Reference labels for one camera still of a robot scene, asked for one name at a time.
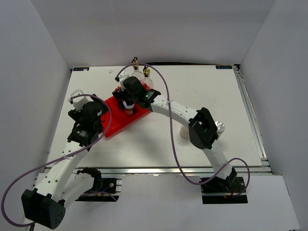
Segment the white lid brown spice jar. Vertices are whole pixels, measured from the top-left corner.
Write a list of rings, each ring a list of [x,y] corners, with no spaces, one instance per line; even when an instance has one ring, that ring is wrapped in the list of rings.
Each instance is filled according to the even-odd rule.
[[[127,103],[126,101],[123,101],[123,105],[124,105],[124,110],[125,110],[127,116],[132,116],[133,113],[134,113],[135,104],[134,103]]]

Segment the dark liquid glass bottle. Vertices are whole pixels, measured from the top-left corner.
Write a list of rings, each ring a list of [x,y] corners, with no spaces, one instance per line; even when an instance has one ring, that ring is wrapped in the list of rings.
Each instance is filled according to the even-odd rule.
[[[149,66],[145,65],[143,68],[143,83],[148,86],[150,89],[154,88],[154,83],[150,78],[150,68]]]

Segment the clear liquid glass bottle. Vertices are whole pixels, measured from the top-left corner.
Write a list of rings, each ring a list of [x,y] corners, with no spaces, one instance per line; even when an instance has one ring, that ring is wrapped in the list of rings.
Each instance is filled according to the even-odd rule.
[[[139,69],[138,65],[138,57],[134,57],[133,60],[131,61],[132,64],[134,64],[133,67],[133,72],[132,76],[136,77],[139,80],[143,80],[143,73]]]

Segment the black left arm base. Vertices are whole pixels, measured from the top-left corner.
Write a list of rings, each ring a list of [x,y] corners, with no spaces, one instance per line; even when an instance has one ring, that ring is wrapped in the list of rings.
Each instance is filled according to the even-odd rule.
[[[79,197],[86,196],[119,196],[122,187],[121,178],[102,178],[101,187],[97,190],[87,190]]]

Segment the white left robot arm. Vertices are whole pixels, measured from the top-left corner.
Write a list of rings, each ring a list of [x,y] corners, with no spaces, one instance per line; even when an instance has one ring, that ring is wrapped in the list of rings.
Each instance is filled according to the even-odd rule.
[[[99,101],[86,100],[75,106],[68,115],[75,121],[62,159],[57,161],[33,190],[25,190],[21,196],[25,217],[49,229],[56,229],[62,222],[65,210],[83,193],[97,192],[102,186],[101,173],[95,168],[78,171],[69,181],[79,162],[90,151],[89,145],[98,140],[104,128],[102,116],[108,106]]]

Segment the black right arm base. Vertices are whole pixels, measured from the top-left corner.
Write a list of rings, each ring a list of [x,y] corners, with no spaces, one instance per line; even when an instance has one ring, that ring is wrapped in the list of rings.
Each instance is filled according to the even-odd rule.
[[[215,177],[206,184],[201,185],[203,193],[230,193],[233,195],[242,194],[246,192],[246,186],[243,177],[236,177],[231,184],[225,180]]]

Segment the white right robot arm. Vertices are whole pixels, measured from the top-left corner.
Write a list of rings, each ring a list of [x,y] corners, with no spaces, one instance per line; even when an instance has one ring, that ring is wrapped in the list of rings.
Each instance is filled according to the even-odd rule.
[[[202,150],[208,158],[217,175],[213,185],[223,192],[230,191],[235,186],[237,173],[227,161],[220,143],[218,128],[206,108],[199,110],[185,107],[177,102],[167,100],[167,97],[154,89],[147,89],[136,77],[121,74],[115,78],[119,83],[120,93],[113,93],[124,106],[138,105],[142,109],[165,115],[188,129],[192,145]]]

